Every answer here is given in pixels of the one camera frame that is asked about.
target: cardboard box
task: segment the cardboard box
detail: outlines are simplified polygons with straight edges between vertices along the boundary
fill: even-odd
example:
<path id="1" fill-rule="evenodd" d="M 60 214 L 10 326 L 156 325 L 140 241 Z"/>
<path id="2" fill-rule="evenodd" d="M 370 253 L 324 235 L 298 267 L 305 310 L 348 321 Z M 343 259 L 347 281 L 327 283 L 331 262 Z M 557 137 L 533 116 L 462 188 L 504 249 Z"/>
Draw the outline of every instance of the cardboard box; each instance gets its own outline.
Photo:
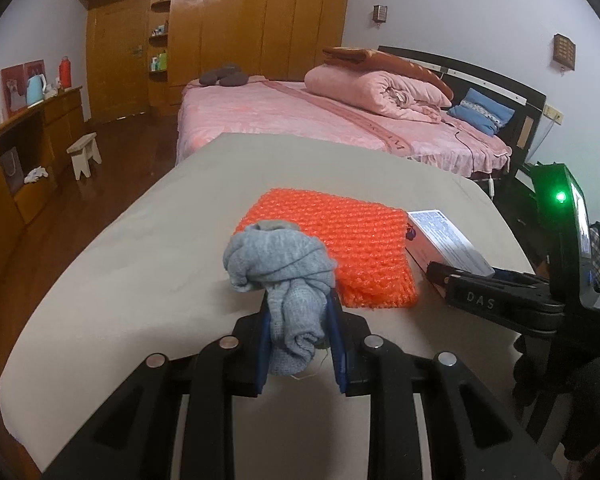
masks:
<path id="1" fill-rule="evenodd" d="M 479 276 L 493 276 L 493 267 L 441 211 L 414 211 L 408 216 L 406 249 L 422 272 L 427 272 L 431 262 L 438 262 Z M 444 290 L 437 289 L 444 296 Z"/>

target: orange knitted cloth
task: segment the orange knitted cloth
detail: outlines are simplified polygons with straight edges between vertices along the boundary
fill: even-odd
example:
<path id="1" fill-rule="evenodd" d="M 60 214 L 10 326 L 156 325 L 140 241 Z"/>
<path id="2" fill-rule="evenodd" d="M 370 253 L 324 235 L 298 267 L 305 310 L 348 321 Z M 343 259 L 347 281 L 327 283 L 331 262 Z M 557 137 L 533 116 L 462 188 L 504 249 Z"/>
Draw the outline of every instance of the orange knitted cloth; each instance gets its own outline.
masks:
<path id="1" fill-rule="evenodd" d="M 287 220 L 320 238 L 338 262 L 336 288 L 348 307 L 413 306 L 418 293 L 404 248 L 407 213 L 317 191 L 272 189 L 240 221 Z"/>

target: device screen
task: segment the device screen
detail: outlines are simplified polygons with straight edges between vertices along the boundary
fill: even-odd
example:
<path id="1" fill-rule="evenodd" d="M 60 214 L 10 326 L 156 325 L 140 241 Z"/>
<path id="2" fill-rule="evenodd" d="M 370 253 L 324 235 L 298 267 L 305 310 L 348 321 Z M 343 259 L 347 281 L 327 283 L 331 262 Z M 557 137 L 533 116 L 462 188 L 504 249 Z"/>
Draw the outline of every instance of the device screen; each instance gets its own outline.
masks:
<path id="1" fill-rule="evenodd" d="M 591 239 L 589 237 L 589 219 L 587 218 L 587 208 L 584 198 L 571 183 L 571 192 L 573 193 L 573 203 L 576 206 L 576 215 L 578 217 L 578 228 L 580 230 L 580 254 L 591 257 Z"/>

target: red stripe on bedspread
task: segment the red stripe on bedspread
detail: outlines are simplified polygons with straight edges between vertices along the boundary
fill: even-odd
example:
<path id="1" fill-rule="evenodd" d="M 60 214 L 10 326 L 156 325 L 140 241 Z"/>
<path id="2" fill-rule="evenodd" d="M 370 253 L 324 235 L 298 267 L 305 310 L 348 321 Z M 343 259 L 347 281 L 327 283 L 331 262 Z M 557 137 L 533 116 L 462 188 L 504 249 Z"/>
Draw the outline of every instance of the red stripe on bedspread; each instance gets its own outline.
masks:
<path id="1" fill-rule="evenodd" d="M 371 119 L 368 119 L 355 113 L 353 110 L 344 108 L 343 106 L 340 106 L 339 104 L 331 101 L 330 99 L 313 96 L 305 92 L 296 90 L 295 88 L 289 88 L 288 86 L 285 86 L 282 83 L 279 83 L 278 81 L 263 81 L 262 84 L 268 86 L 269 88 L 273 88 L 274 90 L 282 92 L 283 94 L 302 99 L 308 103 L 311 103 L 312 105 L 321 108 L 322 110 L 326 110 L 327 112 L 330 112 L 334 115 L 337 115 L 340 118 L 343 118 L 346 121 L 349 121 L 349 123 L 353 124 L 354 126 L 357 126 L 365 130 L 367 133 L 373 135 L 374 137 L 382 140 L 382 142 L 384 142 L 384 145 L 387 148 L 387 151 L 392 155 L 413 155 L 413 149 L 411 148 L 409 143 L 406 142 L 404 139 L 397 137 L 391 131 L 387 130 L 384 126 L 381 126 L 380 124 L 372 121 Z"/>

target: wooden floor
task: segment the wooden floor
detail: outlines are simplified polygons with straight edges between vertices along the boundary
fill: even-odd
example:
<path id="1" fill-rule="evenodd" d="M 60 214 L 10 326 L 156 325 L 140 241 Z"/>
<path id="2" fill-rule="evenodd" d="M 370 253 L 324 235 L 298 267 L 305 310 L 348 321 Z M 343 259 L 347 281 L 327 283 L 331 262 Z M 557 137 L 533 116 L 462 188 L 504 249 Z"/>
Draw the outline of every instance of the wooden floor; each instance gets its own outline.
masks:
<path id="1" fill-rule="evenodd" d="M 98 130 L 101 166 L 76 182 L 68 168 L 59 191 L 29 225 L 0 287 L 0 374 L 13 345 L 47 291 L 82 250 L 129 205 L 174 167 L 175 117 L 136 116 Z M 19 480 L 40 472 L 5 430 L 0 416 L 0 453 Z"/>

